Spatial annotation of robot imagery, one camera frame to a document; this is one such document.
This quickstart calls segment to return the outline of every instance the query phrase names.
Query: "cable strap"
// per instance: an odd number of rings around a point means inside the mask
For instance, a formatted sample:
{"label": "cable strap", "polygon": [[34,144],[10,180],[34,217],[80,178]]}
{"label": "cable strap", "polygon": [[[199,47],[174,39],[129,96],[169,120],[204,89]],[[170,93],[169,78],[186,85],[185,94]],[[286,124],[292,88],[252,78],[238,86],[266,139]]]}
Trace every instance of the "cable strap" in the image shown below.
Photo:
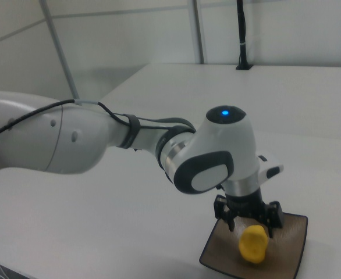
{"label": "cable strap", "polygon": [[127,135],[125,136],[125,139],[123,140],[122,144],[120,144],[118,147],[128,149],[131,147],[133,141],[136,139],[138,132],[141,130],[141,123],[137,116],[135,115],[126,115],[123,114],[129,119],[129,131]]}

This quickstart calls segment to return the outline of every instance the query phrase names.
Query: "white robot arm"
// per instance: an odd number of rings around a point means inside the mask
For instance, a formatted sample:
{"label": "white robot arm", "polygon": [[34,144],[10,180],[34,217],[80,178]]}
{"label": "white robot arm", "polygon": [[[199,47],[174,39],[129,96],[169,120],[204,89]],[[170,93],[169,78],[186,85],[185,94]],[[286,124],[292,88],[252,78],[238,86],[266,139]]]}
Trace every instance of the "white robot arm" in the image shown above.
{"label": "white robot arm", "polygon": [[196,131],[187,120],[150,120],[76,104],[0,91],[0,169],[22,167],[52,173],[92,168],[108,146],[152,153],[179,191],[199,194],[213,188],[216,218],[233,230],[236,216],[255,218],[269,228],[283,226],[280,204],[266,205],[260,185],[283,166],[256,154],[250,121],[241,109],[211,109]]}

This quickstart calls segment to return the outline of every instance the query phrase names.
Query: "white wall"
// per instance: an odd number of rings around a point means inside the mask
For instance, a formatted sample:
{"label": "white wall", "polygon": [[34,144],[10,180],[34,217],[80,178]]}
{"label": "white wall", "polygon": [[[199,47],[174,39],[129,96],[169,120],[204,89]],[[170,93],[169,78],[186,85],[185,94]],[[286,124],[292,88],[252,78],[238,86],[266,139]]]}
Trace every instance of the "white wall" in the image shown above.
{"label": "white wall", "polygon": [[48,0],[81,98],[101,99],[148,63],[199,63],[190,0]]}
{"label": "white wall", "polygon": [[[235,0],[200,0],[208,63],[237,63]],[[248,60],[341,66],[341,0],[244,0]]]}
{"label": "white wall", "polygon": [[0,0],[0,90],[72,96],[38,1]]}
{"label": "white wall", "polygon": [[[236,64],[236,1],[198,3],[205,61]],[[244,3],[250,62],[341,66],[341,0]],[[193,0],[47,4],[81,98],[102,98],[148,63],[200,63]],[[36,0],[0,0],[0,90],[71,97]]]}

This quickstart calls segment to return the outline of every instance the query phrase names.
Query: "white table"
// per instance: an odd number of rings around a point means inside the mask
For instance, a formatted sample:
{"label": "white table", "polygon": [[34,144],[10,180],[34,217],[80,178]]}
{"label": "white table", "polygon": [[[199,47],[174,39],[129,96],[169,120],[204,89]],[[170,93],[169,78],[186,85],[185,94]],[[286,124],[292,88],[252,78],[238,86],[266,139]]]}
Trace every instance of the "white table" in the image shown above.
{"label": "white table", "polygon": [[[309,218],[297,278],[341,278],[340,68],[148,65],[102,101],[196,125],[216,105],[244,109],[258,149],[285,164],[264,201]],[[0,264],[37,279],[228,278],[198,262],[216,194],[182,194],[150,154],[118,148],[75,176],[2,170]]]}

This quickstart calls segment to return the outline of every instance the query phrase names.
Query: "yellow sponge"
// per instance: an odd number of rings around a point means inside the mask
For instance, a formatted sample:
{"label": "yellow sponge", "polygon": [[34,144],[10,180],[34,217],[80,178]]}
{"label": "yellow sponge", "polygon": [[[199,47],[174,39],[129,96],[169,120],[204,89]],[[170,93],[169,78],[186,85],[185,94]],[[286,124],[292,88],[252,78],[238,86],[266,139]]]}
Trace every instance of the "yellow sponge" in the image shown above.
{"label": "yellow sponge", "polygon": [[239,239],[241,256],[251,263],[261,263],[265,259],[265,252],[269,238],[262,226],[247,227]]}

